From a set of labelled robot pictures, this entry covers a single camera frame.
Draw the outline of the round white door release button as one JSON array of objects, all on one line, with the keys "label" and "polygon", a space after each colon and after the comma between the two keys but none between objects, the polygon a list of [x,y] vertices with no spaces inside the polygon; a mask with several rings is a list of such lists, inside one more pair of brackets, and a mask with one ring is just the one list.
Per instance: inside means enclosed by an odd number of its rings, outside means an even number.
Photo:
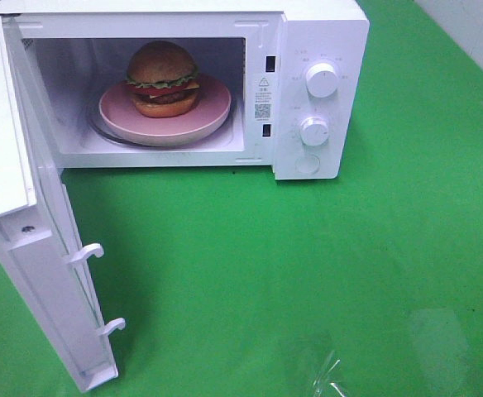
[{"label": "round white door release button", "polygon": [[295,169],[304,175],[317,173],[320,167],[320,159],[316,155],[307,154],[295,161]]}]

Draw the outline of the burger with lettuce and tomato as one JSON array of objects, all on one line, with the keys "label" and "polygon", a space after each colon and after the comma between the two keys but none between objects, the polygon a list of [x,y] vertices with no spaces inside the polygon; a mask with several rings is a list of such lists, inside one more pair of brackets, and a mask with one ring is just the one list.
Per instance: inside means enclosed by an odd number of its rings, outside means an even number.
[{"label": "burger with lettuce and tomato", "polygon": [[197,77],[198,66],[187,50],[172,42],[152,41],[131,57],[126,87],[140,114],[177,117],[196,103]]}]

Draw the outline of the pink round plate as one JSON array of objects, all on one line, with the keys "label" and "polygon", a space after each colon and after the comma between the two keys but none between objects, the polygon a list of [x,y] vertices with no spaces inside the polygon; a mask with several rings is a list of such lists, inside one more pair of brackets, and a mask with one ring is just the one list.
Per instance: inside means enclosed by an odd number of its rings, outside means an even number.
[{"label": "pink round plate", "polygon": [[125,141],[144,146],[184,146],[214,133],[227,119],[232,95],[220,80],[206,74],[198,77],[196,102],[184,114],[147,117],[138,112],[123,83],[101,97],[98,109],[109,131]]}]

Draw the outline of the white microwave door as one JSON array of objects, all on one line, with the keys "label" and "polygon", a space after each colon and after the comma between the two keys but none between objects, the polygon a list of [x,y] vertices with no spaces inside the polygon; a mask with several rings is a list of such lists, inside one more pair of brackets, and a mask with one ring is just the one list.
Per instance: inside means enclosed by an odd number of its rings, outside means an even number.
[{"label": "white microwave door", "polygon": [[118,375],[88,259],[46,140],[50,102],[31,43],[0,17],[0,264],[81,391]]}]

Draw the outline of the lower white microwave knob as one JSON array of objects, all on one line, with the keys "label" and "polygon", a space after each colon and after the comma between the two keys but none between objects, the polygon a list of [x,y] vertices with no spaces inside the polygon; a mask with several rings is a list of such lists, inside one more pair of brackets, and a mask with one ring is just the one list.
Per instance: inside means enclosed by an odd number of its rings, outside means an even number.
[{"label": "lower white microwave knob", "polygon": [[300,138],[306,146],[323,145],[329,132],[329,121],[323,117],[307,117],[300,123]]}]

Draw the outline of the white microwave knob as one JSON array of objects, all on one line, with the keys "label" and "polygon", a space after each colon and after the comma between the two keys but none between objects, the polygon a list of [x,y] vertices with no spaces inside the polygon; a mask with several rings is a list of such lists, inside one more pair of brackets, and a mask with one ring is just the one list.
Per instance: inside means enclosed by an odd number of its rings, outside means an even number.
[{"label": "white microwave knob", "polygon": [[300,138],[306,146],[323,145],[329,132],[329,121],[323,117],[307,117],[300,123]]},{"label": "white microwave knob", "polygon": [[315,98],[332,95],[337,90],[338,80],[337,69],[329,61],[311,65],[305,73],[307,90]]}]

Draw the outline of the warning label with QR code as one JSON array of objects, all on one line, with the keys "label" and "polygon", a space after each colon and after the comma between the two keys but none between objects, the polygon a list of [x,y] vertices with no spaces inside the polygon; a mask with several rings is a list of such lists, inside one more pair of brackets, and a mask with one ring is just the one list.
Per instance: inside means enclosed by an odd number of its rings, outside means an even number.
[{"label": "warning label with QR code", "polygon": [[275,78],[272,74],[254,74],[251,81],[251,114],[258,122],[270,122],[274,117]]}]

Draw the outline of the upper white microwave knob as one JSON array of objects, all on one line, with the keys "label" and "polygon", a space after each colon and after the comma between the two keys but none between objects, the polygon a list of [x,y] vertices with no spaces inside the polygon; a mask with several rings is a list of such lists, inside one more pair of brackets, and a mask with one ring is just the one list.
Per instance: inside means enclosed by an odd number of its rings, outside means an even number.
[{"label": "upper white microwave knob", "polygon": [[311,65],[305,73],[307,90],[315,98],[332,95],[337,90],[338,80],[337,69],[329,61]]}]

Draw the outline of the glass microwave turntable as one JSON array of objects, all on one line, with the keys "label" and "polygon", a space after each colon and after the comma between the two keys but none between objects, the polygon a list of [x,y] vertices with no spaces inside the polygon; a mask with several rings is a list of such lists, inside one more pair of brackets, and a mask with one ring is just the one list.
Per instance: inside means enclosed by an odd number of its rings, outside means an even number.
[{"label": "glass microwave turntable", "polygon": [[235,99],[232,100],[227,119],[214,133],[200,141],[184,146],[144,146],[125,141],[109,131],[100,116],[98,104],[94,104],[93,109],[89,111],[89,124],[104,139],[127,148],[145,149],[147,151],[241,151],[244,149],[241,116]]}]

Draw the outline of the white microwave oven body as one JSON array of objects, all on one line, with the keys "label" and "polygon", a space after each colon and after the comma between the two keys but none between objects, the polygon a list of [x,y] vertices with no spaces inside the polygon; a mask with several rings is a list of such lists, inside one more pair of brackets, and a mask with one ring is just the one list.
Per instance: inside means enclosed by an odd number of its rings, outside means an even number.
[{"label": "white microwave oven body", "polygon": [[[58,169],[268,165],[277,179],[338,173],[369,31],[356,2],[1,1],[0,17],[14,17],[31,43],[50,102],[53,127],[46,140]],[[227,86],[238,103],[243,150],[147,151],[111,143],[91,128],[93,105],[116,84],[127,89],[131,57],[152,41],[185,48],[198,77]],[[322,61],[335,65],[338,86],[315,98],[305,73]],[[251,81],[264,73],[276,84],[270,122],[251,114]],[[323,145],[301,141],[307,117],[329,121]],[[320,159],[312,175],[295,169],[307,154]]]}]

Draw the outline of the clear tape strip on table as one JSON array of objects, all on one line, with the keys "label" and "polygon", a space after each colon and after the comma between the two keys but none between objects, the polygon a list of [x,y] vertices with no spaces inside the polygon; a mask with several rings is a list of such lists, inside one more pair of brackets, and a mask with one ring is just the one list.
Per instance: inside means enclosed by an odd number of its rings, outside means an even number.
[{"label": "clear tape strip on table", "polygon": [[341,360],[335,357],[335,351],[330,351],[324,359],[318,374],[315,376],[309,396],[312,397],[346,397],[346,391],[335,379]]}]

